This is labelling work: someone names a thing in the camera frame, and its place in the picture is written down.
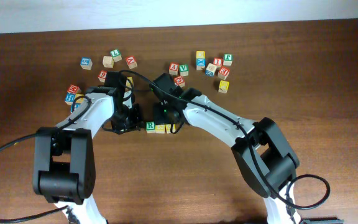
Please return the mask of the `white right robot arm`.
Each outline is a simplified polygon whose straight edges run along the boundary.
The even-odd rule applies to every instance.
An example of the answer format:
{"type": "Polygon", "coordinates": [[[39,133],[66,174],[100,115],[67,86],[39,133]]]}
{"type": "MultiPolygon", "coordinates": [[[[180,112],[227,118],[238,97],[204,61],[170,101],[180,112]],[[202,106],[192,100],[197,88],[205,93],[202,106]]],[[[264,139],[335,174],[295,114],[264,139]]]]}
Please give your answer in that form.
{"type": "Polygon", "coordinates": [[[227,144],[247,185],[264,200],[267,223],[342,223],[338,218],[302,219],[300,210],[322,205],[331,193],[329,182],[318,175],[297,175],[298,156],[277,124],[263,118],[241,118],[214,104],[198,90],[180,87],[153,89],[173,118],[201,128],[227,144]],[[297,205],[294,184],[306,178],[322,181],[326,192],[312,205],[297,205]]]}

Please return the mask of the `green R wooden block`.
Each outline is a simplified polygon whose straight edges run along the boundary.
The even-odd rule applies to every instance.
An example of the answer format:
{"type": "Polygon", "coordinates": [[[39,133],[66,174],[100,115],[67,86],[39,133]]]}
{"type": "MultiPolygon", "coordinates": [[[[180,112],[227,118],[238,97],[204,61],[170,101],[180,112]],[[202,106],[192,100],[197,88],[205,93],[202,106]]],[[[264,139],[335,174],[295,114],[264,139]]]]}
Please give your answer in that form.
{"type": "Polygon", "coordinates": [[[153,121],[148,121],[145,123],[145,130],[147,133],[156,133],[155,123],[153,121]]]}

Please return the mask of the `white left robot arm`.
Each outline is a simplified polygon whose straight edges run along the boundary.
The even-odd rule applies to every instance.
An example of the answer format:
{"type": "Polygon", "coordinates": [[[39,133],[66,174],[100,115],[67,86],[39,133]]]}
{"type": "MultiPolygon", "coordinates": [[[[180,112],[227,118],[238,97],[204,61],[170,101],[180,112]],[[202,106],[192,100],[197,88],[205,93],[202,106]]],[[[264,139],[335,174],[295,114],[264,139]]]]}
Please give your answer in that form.
{"type": "Polygon", "coordinates": [[[91,87],[77,96],[79,106],[53,128],[35,137],[33,190],[61,208],[70,223],[107,223],[93,197],[96,168],[93,138],[102,125],[116,118],[118,133],[128,127],[133,92],[120,87],[91,87]]]}

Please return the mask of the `yellow S wooden block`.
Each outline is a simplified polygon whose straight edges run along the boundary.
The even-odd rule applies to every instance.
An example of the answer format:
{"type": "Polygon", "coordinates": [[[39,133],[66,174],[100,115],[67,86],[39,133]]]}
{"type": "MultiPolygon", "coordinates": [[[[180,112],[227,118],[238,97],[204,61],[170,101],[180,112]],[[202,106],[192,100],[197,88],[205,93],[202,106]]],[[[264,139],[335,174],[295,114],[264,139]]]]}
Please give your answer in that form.
{"type": "Polygon", "coordinates": [[[166,133],[166,127],[164,124],[158,124],[155,126],[155,132],[157,134],[165,134],[166,133]]]}

